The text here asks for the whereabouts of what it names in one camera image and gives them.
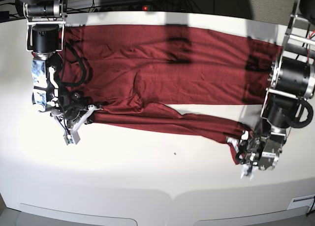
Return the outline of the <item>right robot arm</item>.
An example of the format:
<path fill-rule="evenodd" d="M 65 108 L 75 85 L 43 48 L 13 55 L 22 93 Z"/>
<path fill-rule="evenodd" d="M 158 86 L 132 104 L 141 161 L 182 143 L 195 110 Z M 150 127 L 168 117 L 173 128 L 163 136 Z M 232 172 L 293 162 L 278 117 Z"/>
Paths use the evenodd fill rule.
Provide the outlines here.
<path fill-rule="evenodd" d="M 33 54 L 32 103 L 39 113 L 48 112 L 63 130 L 67 145 L 80 141 L 79 128 L 101 106 L 89 104 L 78 91 L 69 88 L 82 85 L 87 69 L 75 49 L 66 41 L 67 0 L 19 0 L 27 20 L 26 50 Z M 70 51 L 79 64 L 81 78 L 77 82 L 62 81 L 66 56 Z"/>

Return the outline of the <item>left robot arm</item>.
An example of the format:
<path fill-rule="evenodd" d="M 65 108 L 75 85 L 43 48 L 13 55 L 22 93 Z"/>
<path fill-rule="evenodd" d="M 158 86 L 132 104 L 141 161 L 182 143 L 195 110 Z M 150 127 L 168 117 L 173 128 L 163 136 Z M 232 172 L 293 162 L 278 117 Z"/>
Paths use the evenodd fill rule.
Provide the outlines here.
<path fill-rule="evenodd" d="M 226 139 L 236 150 L 242 177 L 252 178 L 258 169 L 274 169 L 287 141 L 286 130 L 304 128 L 313 119 L 314 110 L 308 101 L 315 94 L 315 33 L 294 34 L 298 21 L 315 23 L 315 0 L 294 2 L 254 131 L 244 131 L 239 139 Z"/>

